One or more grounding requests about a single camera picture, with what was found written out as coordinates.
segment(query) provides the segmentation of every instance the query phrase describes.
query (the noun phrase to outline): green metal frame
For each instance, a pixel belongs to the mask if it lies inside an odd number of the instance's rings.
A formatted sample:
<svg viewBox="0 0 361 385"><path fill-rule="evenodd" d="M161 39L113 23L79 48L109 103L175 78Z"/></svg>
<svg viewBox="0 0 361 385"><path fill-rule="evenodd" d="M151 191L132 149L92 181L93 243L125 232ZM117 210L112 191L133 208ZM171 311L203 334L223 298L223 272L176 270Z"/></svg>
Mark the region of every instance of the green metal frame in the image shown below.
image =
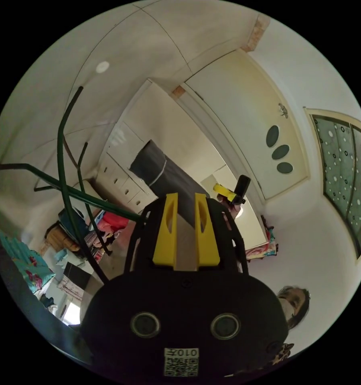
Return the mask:
<svg viewBox="0 0 361 385"><path fill-rule="evenodd" d="M58 168L58 173L59 173L59 180L53 178L52 176L44 173L43 171L40 171L36 167L31 166L30 164L27 164L27 163L0 164L0 170L28 170L31 173L33 173L34 175L36 175L37 177L39 177L40 179L42 179L43 181L45 181L49 185L49 186L44 186L44 187L36 187L36 188L34 188L34 191L46 191L46 190L51 190L54 188L54 189L59 190L61 192L64 207L65 207L65 210L67 212L69 221L71 222L71 226L74 230L74 235L79 242L79 246L80 246L84 256L87 258L88 262L90 263L91 267L93 268L94 272L99 276L99 278L102 280L103 283L106 283L109 281L107 276L102 271L102 269L99 267L95 258L92 256L89 247L87 246L84 238L81 236L81 234L78 230L76 218L74 216L74 209L72 208L72 204L71 204L69 197L73 197L73 198L85 203L85 207L87 209L87 213L89 215L91 224L93 225L94 230L96 231L96 235L98 236L98 238L99 238L99 240L100 240L100 242L101 242L101 244L102 244L102 246L103 246L103 248L107 254L110 254L110 252L107 249L107 247L105 246L104 241L100 235L100 232L96 226L95 219L94 219L92 212L91 212L91 209L90 209L90 205L97 207L99 209L103 209L104 211L107 211L109 213L113 213L113 214L119 215L121 217L127 218L131 221L135 221L135 222L140 219L140 215L130 213L129 211L126 211L126 210L124 210L124 209L122 209L122 208L120 208L120 207L118 207L112 203L109 203L109 202L103 201L101 199L92 197L91 195L88 195L85 193L85 188L84 188L84 184L83 184L83 178L81 175L80 166L81 166L81 163L83 161L84 153L85 153L85 150L87 149L88 143L86 142L84 144L83 150L80 154L78 164L76 164L71 152L69 151L67 142L65 141L65 137L64 137L65 124L68 120L68 117L69 117L71 111L72 111L72 108L74 107L74 105L75 105L75 103L76 103L76 101L77 101L77 99L78 99L78 97L82 91L83 91L83 87L80 86L78 88L78 90L76 91L75 95L73 96L72 100L70 101L70 103L67 107L67 110L65 111L63 118L62 118L60 125L59 125L59 130L57 133L57 168ZM65 177L65 169L64 169L63 148L66 149L71 161L73 162L74 166L77 169L77 176L79 178L79 184L80 184L81 191L79 191L73 187L67 186L67 181L66 181L66 177Z"/></svg>

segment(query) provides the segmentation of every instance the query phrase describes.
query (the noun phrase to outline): floral blanket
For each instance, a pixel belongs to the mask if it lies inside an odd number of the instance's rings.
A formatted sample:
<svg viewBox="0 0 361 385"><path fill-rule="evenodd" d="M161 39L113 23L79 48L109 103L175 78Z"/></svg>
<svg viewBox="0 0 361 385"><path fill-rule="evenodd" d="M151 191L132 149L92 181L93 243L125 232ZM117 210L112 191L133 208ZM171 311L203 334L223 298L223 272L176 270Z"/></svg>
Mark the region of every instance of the floral blanket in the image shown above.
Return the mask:
<svg viewBox="0 0 361 385"><path fill-rule="evenodd" d="M56 275L42 256L30 250L25 243L8 237L1 230L0 240L33 294Z"/></svg>

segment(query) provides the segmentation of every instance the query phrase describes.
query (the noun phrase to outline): white wall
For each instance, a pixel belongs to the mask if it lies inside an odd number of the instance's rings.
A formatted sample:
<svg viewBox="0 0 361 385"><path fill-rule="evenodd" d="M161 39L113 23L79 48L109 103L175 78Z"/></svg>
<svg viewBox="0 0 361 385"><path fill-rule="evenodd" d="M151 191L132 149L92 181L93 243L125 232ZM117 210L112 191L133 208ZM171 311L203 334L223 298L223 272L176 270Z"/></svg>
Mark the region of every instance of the white wall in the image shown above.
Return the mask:
<svg viewBox="0 0 361 385"><path fill-rule="evenodd" d="M315 207L322 191L316 138L303 107L336 111L360 121L361 108L328 60L308 41L276 20L271 20L256 50L249 55L286 98L301 129L309 158L311 180L273 199L265 207L265 215L282 228Z"/></svg>
<svg viewBox="0 0 361 385"><path fill-rule="evenodd" d="M309 290L308 315L286 340L295 344L296 354L320 338L345 309L361 281L361 257L356 263L351 238L324 197L309 214L274 234L277 256L252 260L249 273L276 293L286 285Z"/></svg>

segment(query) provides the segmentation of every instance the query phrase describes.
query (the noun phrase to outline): yellow object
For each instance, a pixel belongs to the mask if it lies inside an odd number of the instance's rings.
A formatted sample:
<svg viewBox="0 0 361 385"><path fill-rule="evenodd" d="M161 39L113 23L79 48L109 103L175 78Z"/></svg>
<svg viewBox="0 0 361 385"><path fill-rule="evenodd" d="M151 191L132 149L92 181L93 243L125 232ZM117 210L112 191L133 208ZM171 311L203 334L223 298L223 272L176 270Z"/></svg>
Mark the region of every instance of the yellow object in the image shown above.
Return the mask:
<svg viewBox="0 0 361 385"><path fill-rule="evenodd" d="M205 194L195 194L195 246L197 268L219 265L219 252Z"/></svg>
<svg viewBox="0 0 361 385"><path fill-rule="evenodd" d="M167 194L162 221L152 261L155 265L172 266L176 263L176 219L178 194Z"/></svg>
<svg viewBox="0 0 361 385"><path fill-rule="evenodd" d="M226 197L229 202L232 202L233 199L237 196L234 192L229 190L228 188L222 186L219 183L216 183L213 187L213 190L217 193L222 195L223 197Z"/></svg>

